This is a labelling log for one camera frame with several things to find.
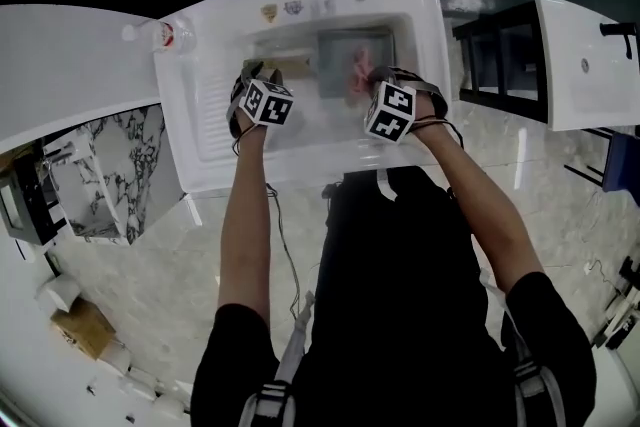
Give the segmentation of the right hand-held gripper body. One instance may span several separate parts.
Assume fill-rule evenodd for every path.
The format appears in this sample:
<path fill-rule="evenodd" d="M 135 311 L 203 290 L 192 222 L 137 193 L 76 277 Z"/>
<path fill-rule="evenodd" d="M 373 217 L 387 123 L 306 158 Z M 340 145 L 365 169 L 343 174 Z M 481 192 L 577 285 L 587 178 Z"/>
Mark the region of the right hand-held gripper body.
<path fill-rule="evenodd" d="M 373 85 L 372 103 L 364 118 L 368 136 L 399 143 L 416 122 L 444 118 L 448 104 L 440 89 L 416 73 L 394 66 L 380 66 L 368 76 Z M 417 95 L 428 96 L 434 108 L 431 117 L 416 116 Z"/>

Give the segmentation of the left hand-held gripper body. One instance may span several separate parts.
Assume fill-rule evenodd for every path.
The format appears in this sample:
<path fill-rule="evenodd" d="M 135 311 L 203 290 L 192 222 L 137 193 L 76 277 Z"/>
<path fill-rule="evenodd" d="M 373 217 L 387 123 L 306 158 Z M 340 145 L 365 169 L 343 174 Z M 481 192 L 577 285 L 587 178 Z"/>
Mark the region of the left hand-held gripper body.
<path fill-rule="evenodd" d="M 239 138 L 242 133 L 238 110 L 253 124 L 283 126 L 293 105 L 293 94 L 285 86 L 279 69 L 266 68 L 264 62 L 246 62 L 231 90 L 226 113 L 231 136 Z"/>

